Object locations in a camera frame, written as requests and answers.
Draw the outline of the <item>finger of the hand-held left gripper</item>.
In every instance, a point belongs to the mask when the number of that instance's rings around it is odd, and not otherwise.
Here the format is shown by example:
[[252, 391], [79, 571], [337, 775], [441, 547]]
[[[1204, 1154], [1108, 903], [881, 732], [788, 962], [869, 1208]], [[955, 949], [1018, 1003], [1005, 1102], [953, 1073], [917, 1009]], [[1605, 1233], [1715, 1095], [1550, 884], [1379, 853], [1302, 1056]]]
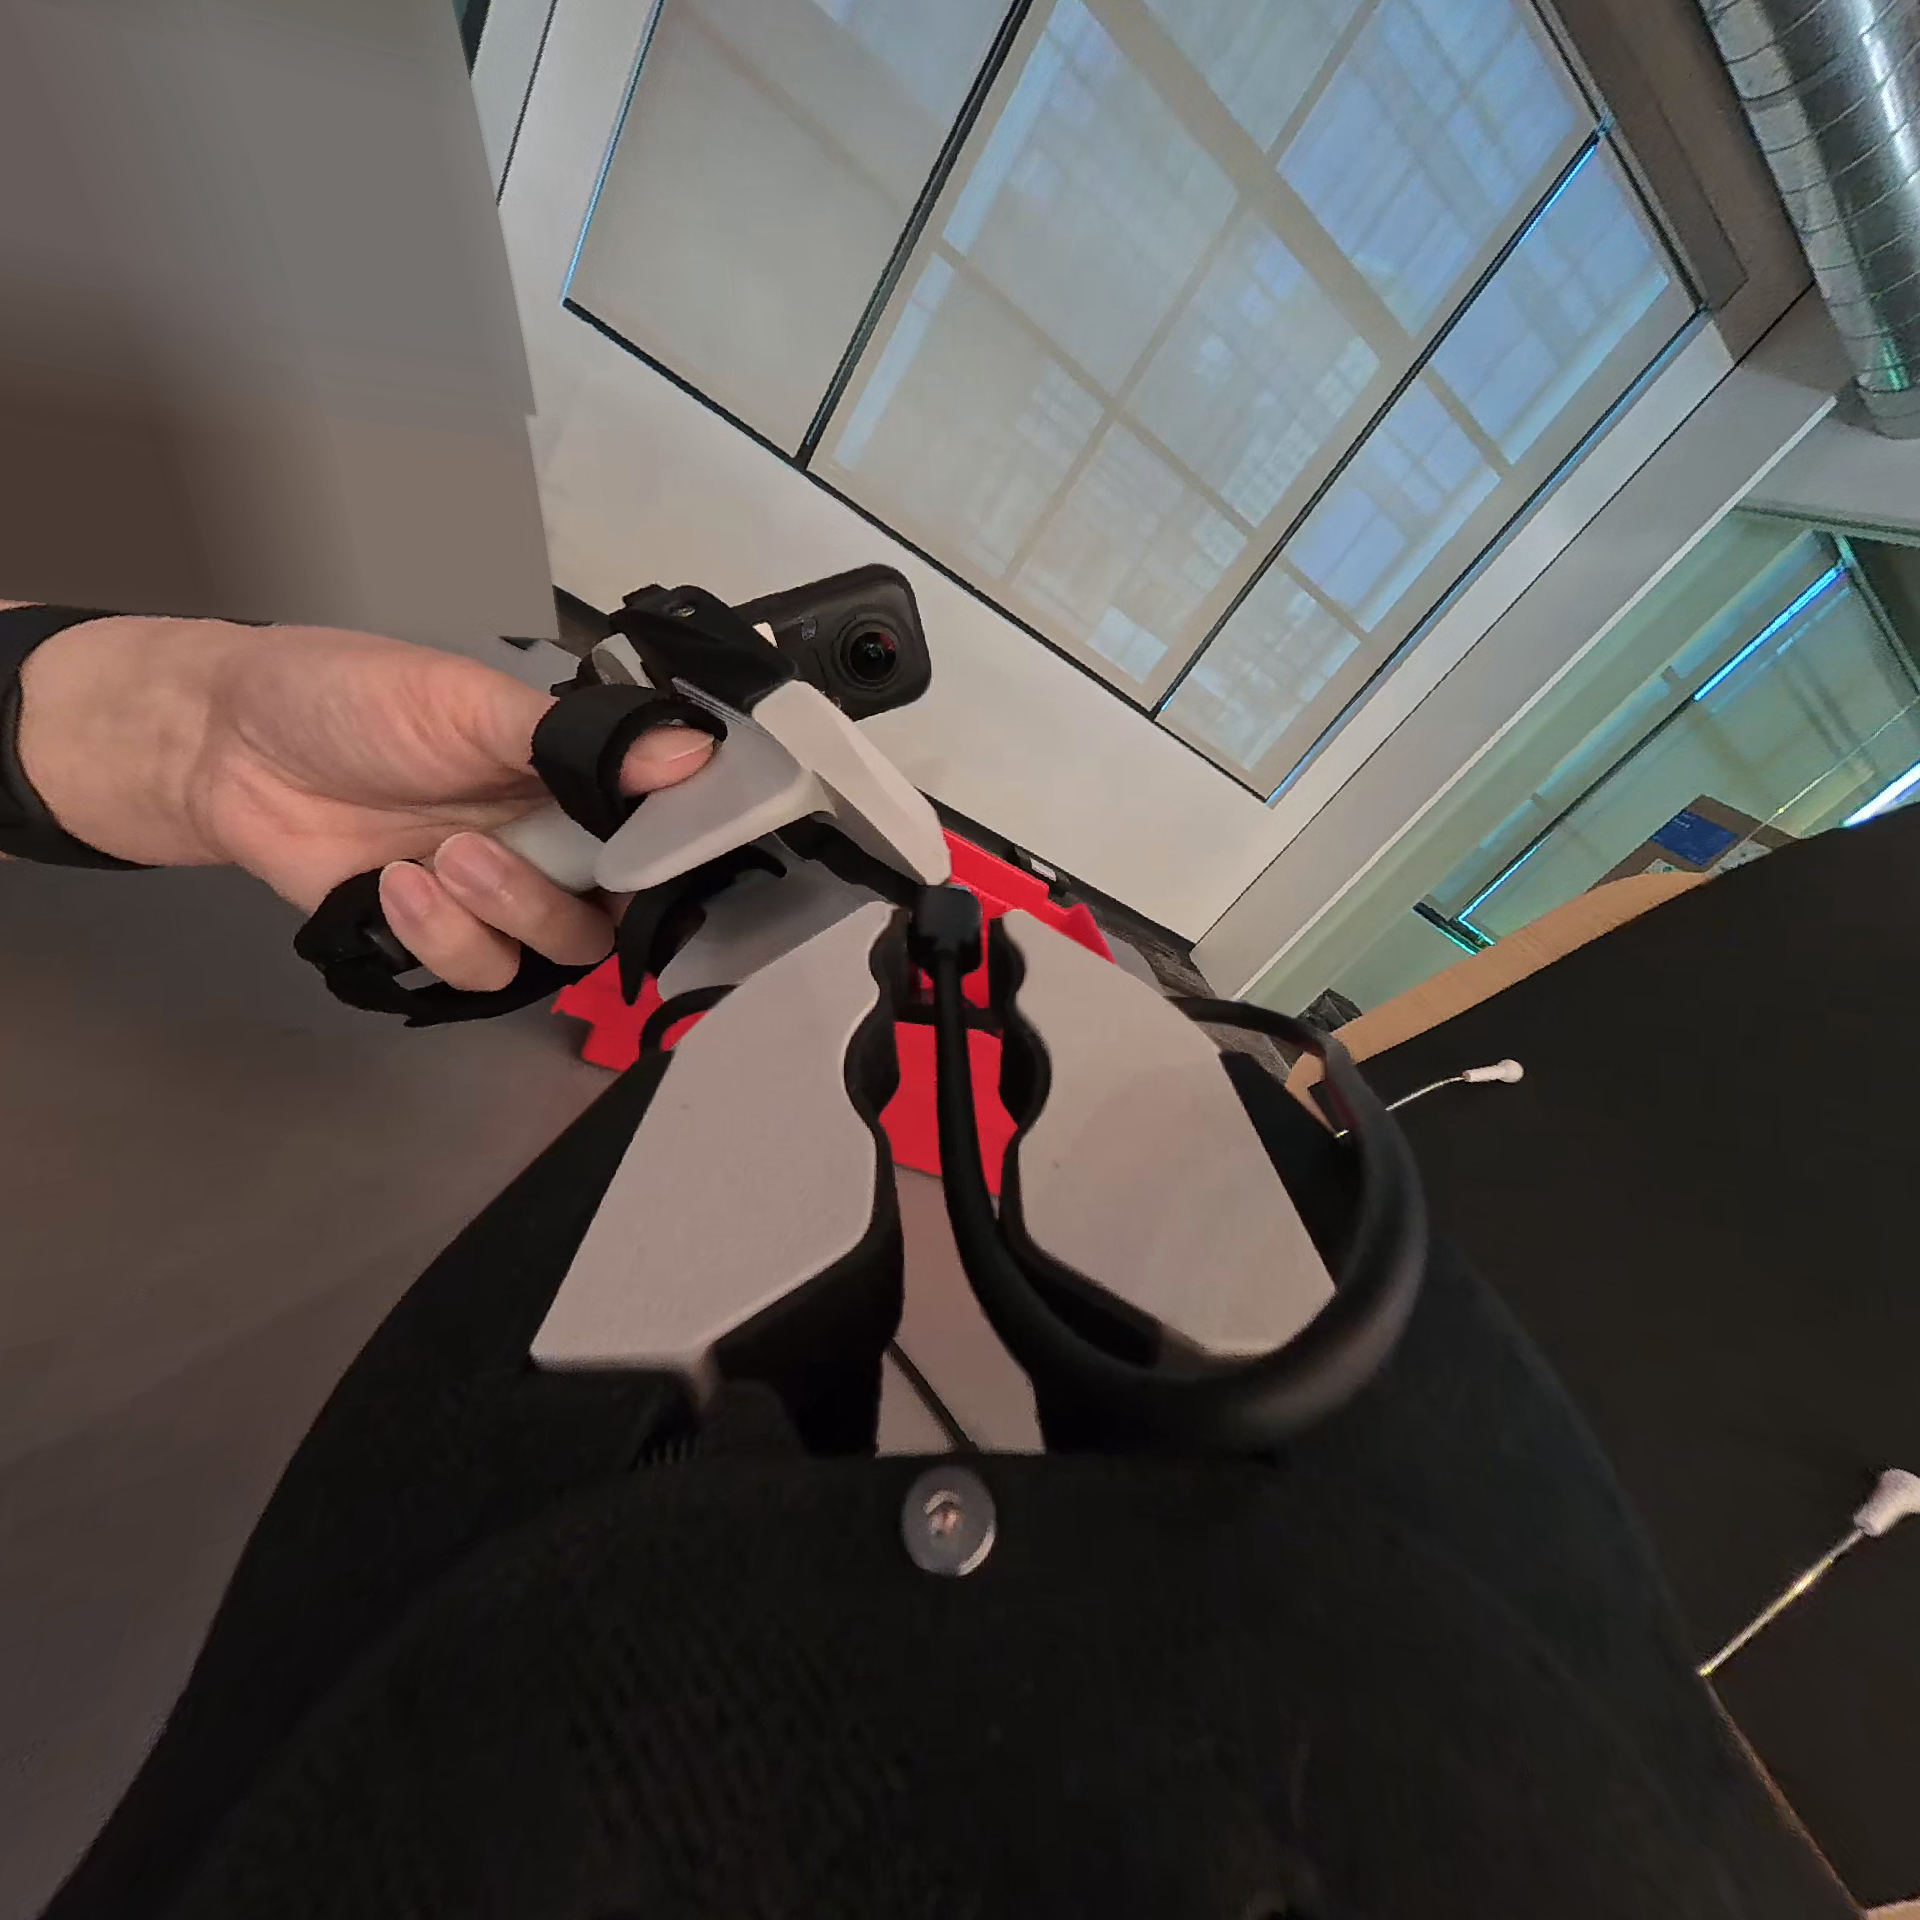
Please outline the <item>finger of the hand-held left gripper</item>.
[[933, 806], [825, 692], [786, 681], [756, 704], [766, 732], [828, 794], [835, 829], [872, 860], [920, 885], [953, 879]]

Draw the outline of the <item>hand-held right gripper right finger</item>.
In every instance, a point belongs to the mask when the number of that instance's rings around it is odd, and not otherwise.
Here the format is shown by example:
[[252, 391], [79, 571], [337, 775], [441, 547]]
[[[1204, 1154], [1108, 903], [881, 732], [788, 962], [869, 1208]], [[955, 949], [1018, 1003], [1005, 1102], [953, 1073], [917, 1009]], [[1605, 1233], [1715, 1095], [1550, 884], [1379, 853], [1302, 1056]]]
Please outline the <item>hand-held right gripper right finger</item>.
[[1331, 1300], [1331, 1273], [1212, 1036], [1025, 908], [991, 930], [1025, 1242], [1186, 1354], [1281, 1349]]

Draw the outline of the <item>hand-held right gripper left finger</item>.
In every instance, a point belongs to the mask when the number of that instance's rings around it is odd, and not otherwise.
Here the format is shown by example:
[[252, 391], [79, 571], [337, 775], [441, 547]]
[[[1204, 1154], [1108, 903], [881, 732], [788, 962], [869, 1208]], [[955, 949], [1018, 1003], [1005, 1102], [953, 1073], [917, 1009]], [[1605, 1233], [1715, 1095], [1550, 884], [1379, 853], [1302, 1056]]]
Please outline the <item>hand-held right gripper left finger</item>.
[[534, 1333], [538, 1366], [713, 1372], [728, 1336], [870, 1241], [894, 1193], [899, 933], [897, 907], [857, 907], [669, 1051]]

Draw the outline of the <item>red plastic bin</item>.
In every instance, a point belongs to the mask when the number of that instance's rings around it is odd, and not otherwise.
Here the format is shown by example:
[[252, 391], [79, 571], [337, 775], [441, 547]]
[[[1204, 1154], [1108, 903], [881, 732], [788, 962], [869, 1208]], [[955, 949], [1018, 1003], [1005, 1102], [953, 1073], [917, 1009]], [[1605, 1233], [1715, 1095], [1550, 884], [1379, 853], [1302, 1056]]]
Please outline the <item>red plastic bin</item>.
[[[996, 923], [1011, 908], [1023, 908], [1053, 930], [1063, 933], [1071, 943], [1086, 949], [1101, 962], [1117, 964], [1115, 949], [1111, 949], [1084, 903], [1071, 900], [1063, 904], [1054, 900], [1045, 877], [978, 847], [965, 834], [946, 829], [946, 844], [955, 860], [955, 877], [980, 900], [983, 916], [990, 923]], [[999, 1195], [1001, 1166], [1015, 1123], [999, 1091], [1003, 1047], [999, 1034], [988, 1028], [990, 983], [986, 968], [976, 968], [965, 978], [965, 997], [976, 1009], [971, 1031], [975, 1121], [988, 1187], [991, 1195]], [[613, 958], [596, 968], [584, 981], [565, 986], [556, 997], [560, 1015], [584, 1023], [583, 1060], [608, 1072], [625, 1072], [637, 1063], [643, 1025], [660, 1005], [663, 996], [654, 977], [647, 977], [637, 1003], [625, 1003]], [[942, 1157], [933, 1031], [925, 1023], [899, 1021], [894, 1034], [899, 1086], [883, 1111], [881, 1125], [899, 1168], [938, 1177], [942, 1174]]]

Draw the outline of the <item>person's left hand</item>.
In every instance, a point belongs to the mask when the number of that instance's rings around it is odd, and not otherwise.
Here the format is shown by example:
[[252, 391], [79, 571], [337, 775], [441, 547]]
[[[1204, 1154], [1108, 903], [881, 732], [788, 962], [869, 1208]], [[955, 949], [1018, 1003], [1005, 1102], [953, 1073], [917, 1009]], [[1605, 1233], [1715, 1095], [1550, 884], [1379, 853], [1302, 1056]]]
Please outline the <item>person's left hand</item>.
[[218, 618], [90, 618], [18, 678], [18, 763], [54, 826], [142, 867], [239, 867], [312, 913], [380, 877], [398, 941], [494, 993], [533, 955], [589, 968], [618, 908], [492, 837], [545, 801], [554, 696], [391, 637]]

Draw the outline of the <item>large gridded window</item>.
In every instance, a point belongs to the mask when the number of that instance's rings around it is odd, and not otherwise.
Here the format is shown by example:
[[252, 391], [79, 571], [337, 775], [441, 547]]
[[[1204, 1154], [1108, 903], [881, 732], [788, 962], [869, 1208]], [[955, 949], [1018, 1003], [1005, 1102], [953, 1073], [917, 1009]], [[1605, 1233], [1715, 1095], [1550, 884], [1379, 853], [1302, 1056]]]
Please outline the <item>large gridded window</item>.
[[565, 305], [1265, 801], [1701, 316], [1544, 5], [652, 5]]

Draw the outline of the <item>black panel wooden board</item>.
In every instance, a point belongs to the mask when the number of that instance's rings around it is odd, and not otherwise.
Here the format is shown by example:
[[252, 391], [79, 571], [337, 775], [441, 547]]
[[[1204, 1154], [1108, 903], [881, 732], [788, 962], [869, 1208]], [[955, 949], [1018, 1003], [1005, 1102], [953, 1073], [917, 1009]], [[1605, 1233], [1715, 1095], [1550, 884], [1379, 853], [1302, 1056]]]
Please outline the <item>black panel wooden board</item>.
[[1406, 1043], [1443, 1232], [1292, 1458], [1331, 1916], [1857, 1916], [1915, 1893], [1915, 807], [1711, 879]]

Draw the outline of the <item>cardboard box blue label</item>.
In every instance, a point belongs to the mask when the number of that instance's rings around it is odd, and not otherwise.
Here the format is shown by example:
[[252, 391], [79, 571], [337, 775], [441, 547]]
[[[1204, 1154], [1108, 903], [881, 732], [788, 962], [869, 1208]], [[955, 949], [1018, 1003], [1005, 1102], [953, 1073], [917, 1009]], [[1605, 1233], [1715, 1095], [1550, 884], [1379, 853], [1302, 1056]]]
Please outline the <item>cardboard box blue label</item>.
[[1623, 854], [1594, 885], [1625, 877], [1715, 877], [1792, 842], [1792, 834], [1767, 824], [1727, 802], [1697, 796], [1646, 842]]

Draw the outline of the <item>spiral silver duct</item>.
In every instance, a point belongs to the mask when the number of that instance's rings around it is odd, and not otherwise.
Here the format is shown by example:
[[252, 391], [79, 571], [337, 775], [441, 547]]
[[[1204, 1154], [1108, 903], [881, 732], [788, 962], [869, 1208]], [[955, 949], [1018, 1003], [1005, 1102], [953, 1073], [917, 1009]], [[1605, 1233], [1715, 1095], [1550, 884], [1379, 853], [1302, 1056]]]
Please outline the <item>spiral silver duct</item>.
[[1854, 365], [1865, 418], [1919, 434], [1919, 6], [1706, 3], [1741, 111]]

